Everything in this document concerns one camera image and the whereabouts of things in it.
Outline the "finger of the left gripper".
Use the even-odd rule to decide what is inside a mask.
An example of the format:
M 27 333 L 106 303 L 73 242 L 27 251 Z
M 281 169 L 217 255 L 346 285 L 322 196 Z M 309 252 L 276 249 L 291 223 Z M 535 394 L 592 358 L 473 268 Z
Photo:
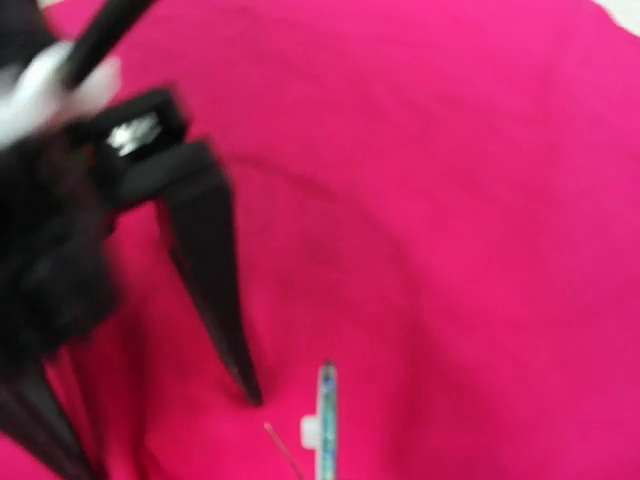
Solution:
M 62 479 L 95 477 L 41 360 L 1 378 L 1 432 Z

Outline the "green blue brooch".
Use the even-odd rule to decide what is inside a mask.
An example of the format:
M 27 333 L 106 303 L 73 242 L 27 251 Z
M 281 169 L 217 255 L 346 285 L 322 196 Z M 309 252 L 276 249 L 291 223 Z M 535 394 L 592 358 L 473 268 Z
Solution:
M 317 374 L 315 412 L 300 418 L 300 445 L 314 453 L 315 480 L 339 478 L 338 370 L 333 361 L 321 364 Z

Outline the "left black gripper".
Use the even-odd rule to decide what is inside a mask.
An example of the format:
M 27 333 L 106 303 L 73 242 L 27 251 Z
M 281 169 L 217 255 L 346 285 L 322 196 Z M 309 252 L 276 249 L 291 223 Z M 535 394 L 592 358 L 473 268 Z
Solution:
M 178 146 L 156 215 L 173 263 L 229 376 L 253 405 L 263 394 L 244 331 L 226 173 L 210 146 Z M 59 136 L 1 152 L 1 357 L 34 360 L 111 315 L 111 230 L 86 164 Z

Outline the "magenta t-shirt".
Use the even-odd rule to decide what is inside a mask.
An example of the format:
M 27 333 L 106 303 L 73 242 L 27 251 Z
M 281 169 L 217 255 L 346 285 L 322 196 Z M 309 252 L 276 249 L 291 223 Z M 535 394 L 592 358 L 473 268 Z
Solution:
M 590 1 L 161 1 L 123 96 L 172 83 L 234 184 L 264 392 L 227 376 L 155 212 L 124 305 L 47 372 L 107 479 L 290 479 L 336 363 L 343 479 L 639 475 L 639 40 Z

